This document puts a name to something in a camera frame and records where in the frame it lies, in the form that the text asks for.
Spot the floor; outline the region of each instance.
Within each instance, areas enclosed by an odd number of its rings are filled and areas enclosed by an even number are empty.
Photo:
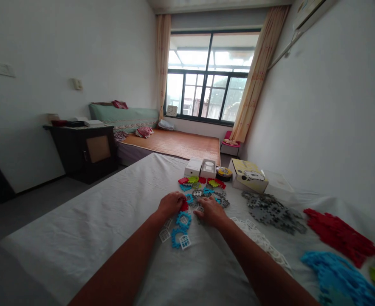
[[[230,158],[221,154],[221,165],[228,167]],[[124,168],[91,185],[65,177],[0,204],[0,240]],[[59,304],[0,248],[0,305]]]

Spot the green pillow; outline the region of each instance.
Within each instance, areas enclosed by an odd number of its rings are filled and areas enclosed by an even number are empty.
[[[105,106],[90,104],[92,120],[100,120],[105,124],[115,126],[115,130],[134,133],[138,128],[149,126],[155,128],[159,121],[159,112],[149,108],[116,108],[113,105]]]

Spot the curtain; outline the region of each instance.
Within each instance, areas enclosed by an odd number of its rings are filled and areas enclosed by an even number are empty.
[[[159,120],[163,119],[163,105],[165,103],[167,64],[170,48],[170,23],[171,16],[156,16],[156,74],[158,77],[158,97],[161,105]]]
[[[276,6],[268,12],[255,48],[254,59],[248,73],[248,79],[230,139],[239,142],[245,141],[267,68],[271,62],[288,11],[289,6]]]

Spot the wall socket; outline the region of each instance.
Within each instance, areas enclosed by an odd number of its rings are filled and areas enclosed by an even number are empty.
[[[72,79],[73,85],[76,90],[82,90],[82,82],[80,79]]]
[[[0,74],[8,77],[16,77],[13,67],[9,64],[0,63]]]

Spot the nightstand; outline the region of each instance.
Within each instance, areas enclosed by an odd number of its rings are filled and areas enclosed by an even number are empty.
[[[114,127],[55,127],[53,137],[67,176],[91,184],[118,169]]]

